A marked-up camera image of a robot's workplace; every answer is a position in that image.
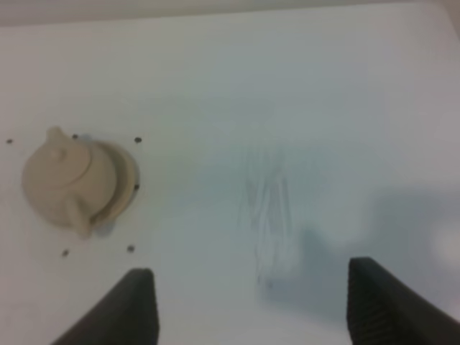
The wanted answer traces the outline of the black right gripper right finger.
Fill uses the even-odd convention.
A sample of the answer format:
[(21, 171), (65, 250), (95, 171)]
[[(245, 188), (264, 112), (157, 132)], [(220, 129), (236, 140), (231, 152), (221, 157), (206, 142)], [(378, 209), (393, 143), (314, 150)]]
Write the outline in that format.
[(459, 322), (369, 257), (349, 260), (346, 323), (353, 344), (458, 344)]

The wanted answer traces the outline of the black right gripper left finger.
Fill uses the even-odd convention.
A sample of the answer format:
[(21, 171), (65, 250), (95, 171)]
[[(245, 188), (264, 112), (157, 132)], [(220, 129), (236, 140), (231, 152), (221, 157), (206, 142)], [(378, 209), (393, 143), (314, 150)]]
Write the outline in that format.
[(157, 344), (160, 320), (152, 270), (128, 271), (55, 344)]

